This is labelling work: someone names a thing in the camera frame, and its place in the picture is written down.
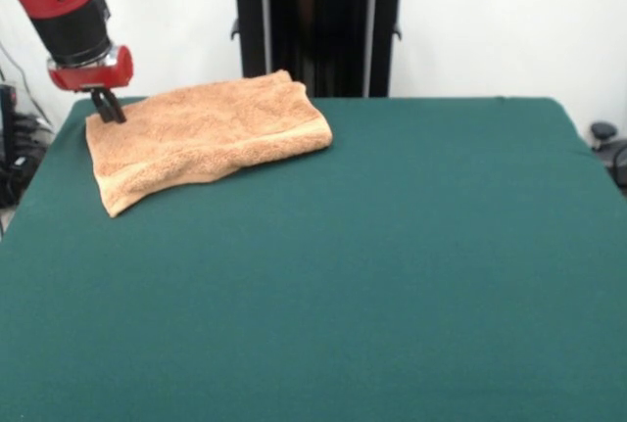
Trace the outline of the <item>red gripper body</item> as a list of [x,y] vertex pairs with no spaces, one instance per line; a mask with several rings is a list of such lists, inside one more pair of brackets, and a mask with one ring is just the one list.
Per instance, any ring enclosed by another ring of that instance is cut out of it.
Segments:
[[132,55],[124,45],[114,46],[102,58],[78,67],[61,66],[49,58],[47,70],[56,87],[72,92],[126,87],[134,73]]

